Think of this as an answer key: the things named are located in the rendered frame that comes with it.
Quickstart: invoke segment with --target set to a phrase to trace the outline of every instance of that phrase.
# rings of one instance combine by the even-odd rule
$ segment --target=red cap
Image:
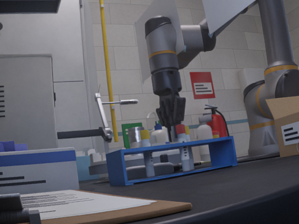
[[[177,134],[186,133],[184,125],[177,125],[175,128]]]

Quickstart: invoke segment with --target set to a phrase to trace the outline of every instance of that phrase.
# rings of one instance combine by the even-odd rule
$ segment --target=fire extinguisher
[[[212,128],[212,131],[218,131],[219,137],[229,136],[226,120],[225,120],[224,116],[222,115],[222,113],[220,113],[217,110],[218,107],[212,106],[212,105],[206,105],[206,106],[208,106],[208,107],[205,108],[205,110],[211,110],[211,112],[212,112],[212,121],[208,122],[207,125]]]

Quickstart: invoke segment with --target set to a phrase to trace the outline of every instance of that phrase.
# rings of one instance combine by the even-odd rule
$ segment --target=yellow cap
[[[189,126],[185,126],[185,131],[186,131],[186,134],[190,134]]]
[[[146,130],[141,130],[140,131],[140,136],[141,136],[141,140],[149,140],[150,139],[150,132],[146,129]]]

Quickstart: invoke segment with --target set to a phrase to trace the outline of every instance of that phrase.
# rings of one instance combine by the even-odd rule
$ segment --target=blue cap
[[[160,124],[156,124],[156,125],[155,125],[155,130],[158,130],[158,129],[162,129],[162,125],[160,125]]]

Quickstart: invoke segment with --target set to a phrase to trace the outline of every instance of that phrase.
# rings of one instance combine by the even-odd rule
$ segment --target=brown clipboard
[[[192,209],[192,204],[187,202],[173,202],[173,201],[161,201],[155,200],[157,202],[151,203],[150,205],[139,206],[136,208],[127,208],[116,211],[63,217],[56,219],[42,220],[42,224],[121,224],[130,221],[138,221],[149,219],[158,216],[165,216],[169,214],[174,214],[178,212],[183,212]]]

